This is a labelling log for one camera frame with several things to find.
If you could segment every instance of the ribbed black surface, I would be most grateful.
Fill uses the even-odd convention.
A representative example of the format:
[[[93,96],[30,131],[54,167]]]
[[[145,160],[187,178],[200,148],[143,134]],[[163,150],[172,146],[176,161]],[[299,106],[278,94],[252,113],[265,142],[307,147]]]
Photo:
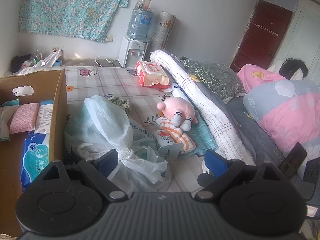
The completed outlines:
[[[31,233],[21,239],[44,239]],[[249,236],[228,225],[215,206],[192,199],[190,193],[135,193],[124,203],[113,203],[92,227],[72,236],[54,239],[264,239]],[[301,239],[288,235],[274,239]]]

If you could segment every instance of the teal towel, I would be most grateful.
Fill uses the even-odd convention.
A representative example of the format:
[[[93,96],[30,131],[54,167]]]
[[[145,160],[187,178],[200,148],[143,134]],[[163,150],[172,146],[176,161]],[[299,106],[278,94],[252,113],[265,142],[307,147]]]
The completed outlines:
[[[208,149],[216,150],[218,148],[207,124],[203,121],[197,110],[195,111],[195,117],[198,119],[198,124],[192,124],[191,130],[186,132],[186,134],[189,135],[196,144],[196,148],[189,153],[179,154],[178,159],[184,159],[193,154],[204,156],[204,153]]]

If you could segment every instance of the wallpaper roll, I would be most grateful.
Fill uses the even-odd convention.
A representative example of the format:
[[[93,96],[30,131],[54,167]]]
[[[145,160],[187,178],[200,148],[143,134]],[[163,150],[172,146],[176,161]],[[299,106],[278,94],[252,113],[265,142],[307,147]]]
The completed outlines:
[[[150,52],[165,48],[168,34],[172,28],[175,18],[175,15],[167,12],[161,12],[159,14],[156,30],[153,32],[151,38]]]

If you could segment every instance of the pink sponge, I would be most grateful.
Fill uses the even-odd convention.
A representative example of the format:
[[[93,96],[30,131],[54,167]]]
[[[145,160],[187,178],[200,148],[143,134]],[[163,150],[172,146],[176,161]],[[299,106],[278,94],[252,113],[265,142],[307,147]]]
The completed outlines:
[[[39,103],[19,106],[13,114],[9,134],[33,131],[36,128],[38,110]]]

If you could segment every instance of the white cable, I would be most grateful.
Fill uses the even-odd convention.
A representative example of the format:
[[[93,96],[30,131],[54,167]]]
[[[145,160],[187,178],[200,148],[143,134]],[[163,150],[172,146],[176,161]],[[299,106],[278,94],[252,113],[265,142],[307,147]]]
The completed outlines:
[[[96,57],[96,59],[94,60],[100,67],[104,67],[104,66],[101,66],[98,62],[97,62],[97,58],[99,58],[99,57],[103,57],[103,56],[98,56],[98,57]],[[107,60],[105,57],[103,57],[106,61],[108,61],[108,64],[111,64],[111,65],[113,65],[114,67],[116,67],[114,64],[113,64],[113,62],[115,62],[115,61],[117,61],[117,59],[115,59],[115,60],[112,60],[112,61],[110,61],[110,60]]]

